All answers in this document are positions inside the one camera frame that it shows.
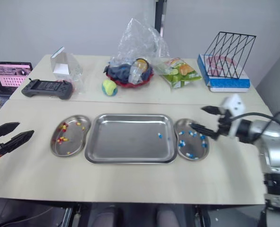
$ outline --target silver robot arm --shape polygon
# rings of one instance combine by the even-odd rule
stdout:
[[[261,213],[259,226],[280,226],[280,121],[248,121],[242,115],[258,115],[260,113],[243,114],[245,106],[238,95],[226,98],[220,107],[206,106],[204,111],[220,115],[217,132],[203,125],[192,124],[191,127],[213,139],[220,135],[231,138],[238,137],[240,142],[255,145],[259,150],[259,160],[264,175],[266,208]]]

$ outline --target game controller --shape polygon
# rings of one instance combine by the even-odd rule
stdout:
[[[73,85],[67,81],[43,81],[39,79],[29,79],[21,93],[27,97],[35,95],[57,96],[60,99],[69,99],[73,93]]]

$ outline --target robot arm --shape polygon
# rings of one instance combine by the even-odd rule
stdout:
[[[206,106],[202,110],[220,115],[217,132],[205,128],[203,125],[191,124],[199,133],[217,139],[220,135],[231,138],[238,137],[240,142],[255,145],[259,150],[261,169],[267,193],[264,195],[267,213],[267,226],[280,226],[274,219],[280,219],[280,121],[272,119],[266,121],[249,121],[238,118],[245,111],[242,100],[238,95],[226,98],[220,107]]]
[[[0,126],[0,137],[5,136],[12,132],[17,126],[19,125],[18,122],[10,122]],[[0,144],[0,157],[6,153],[9,153],[16,148],[20,147],[22,144],[27,142],[33,135],[34,131],[26,131],[22,132],[16,136],[14,136],[9,142]]]

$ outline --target black wire rack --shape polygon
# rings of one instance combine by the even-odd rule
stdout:
[[[209,76],[239,79],[256,36],[219,32],[204,54]]]

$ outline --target rectangular metal tray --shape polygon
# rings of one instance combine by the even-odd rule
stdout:
[[[176,156],[173,122],[161,114],[102,114],[85,150],[93,163],[169,163]]]

